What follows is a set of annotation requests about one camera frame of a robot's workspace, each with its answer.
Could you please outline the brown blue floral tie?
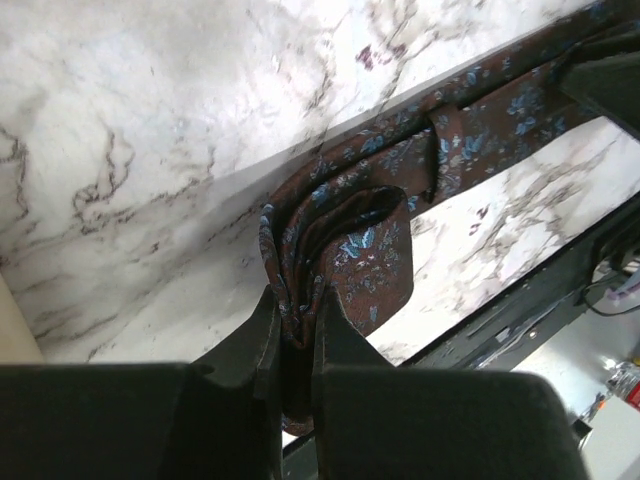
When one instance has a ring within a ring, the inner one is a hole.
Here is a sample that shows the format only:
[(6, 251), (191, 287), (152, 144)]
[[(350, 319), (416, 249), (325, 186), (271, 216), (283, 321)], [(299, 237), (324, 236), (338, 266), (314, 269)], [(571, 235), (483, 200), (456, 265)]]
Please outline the brown blue floral tie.
[(315, 323), (338, 292), (369, 335), (413, 291), (411, 220), (594, 118), (560, 89), (574, 60), (633, 49), (635, 1), (597, 1), (367, 122), (269, 199), (259, 248), (281, 322), (283, 428), (313, 427)]

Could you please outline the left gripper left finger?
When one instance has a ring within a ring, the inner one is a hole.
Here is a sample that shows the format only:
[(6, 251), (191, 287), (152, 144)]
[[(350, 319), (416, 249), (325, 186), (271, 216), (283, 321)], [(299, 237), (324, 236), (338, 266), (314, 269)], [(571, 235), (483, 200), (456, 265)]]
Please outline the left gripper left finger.
[(279, 322), (252, 315), (192, 363), (1, 370), (5, 479), (278, 479)]

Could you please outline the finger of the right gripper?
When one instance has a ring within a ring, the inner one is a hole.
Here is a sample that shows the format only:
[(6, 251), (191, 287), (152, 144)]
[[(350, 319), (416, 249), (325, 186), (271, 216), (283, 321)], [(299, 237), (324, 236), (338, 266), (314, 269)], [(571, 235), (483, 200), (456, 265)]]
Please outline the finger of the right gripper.
[(559, 89), (639, 139), (639, 43), (581, 45), (560, 67)]

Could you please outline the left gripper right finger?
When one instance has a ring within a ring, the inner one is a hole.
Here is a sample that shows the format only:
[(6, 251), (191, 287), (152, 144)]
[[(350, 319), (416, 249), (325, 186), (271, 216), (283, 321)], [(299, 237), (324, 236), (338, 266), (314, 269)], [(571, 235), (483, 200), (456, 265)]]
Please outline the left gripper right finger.
[(329, 291), (312, 406), (323, 479), (584, 479), (563, 405), (522, 373), (395, 367)]

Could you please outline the wooden compartment tray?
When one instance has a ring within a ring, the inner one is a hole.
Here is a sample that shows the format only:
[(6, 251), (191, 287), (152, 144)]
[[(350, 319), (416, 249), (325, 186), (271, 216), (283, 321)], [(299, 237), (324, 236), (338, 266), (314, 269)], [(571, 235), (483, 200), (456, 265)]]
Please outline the wooden compartment tray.
[(2, 364), (40, 364), (44, 357), (3, 277), (0, 278)]

